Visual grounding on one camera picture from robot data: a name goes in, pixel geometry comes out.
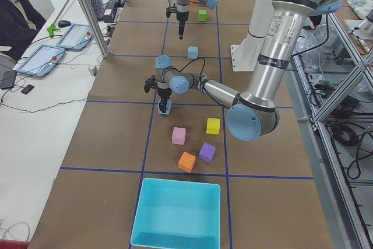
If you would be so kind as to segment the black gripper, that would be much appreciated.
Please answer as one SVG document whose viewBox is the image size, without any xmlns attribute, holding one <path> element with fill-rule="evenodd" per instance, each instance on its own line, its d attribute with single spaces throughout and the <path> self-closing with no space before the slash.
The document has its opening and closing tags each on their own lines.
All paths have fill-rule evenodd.
<svg viewBox="0 0 373 249">
<path fill-rule="evenodd" d="M 178 22 L 179 23 L 178 35 L 179 35 L 180 40 L 182 40 L 182 37 L 184 36 L 186 22 L 187 22 L 186 20 L 180 20 Z"/>
<path fill-rule="evenodd" d="M 170 96 L 172 95 L 172 90 L 170 88 L 157 89 L 157 94 L 160 96 L 160 100 L 158 102 L 158 112 L 160 113 L 170 113 Z"/>
</svg>

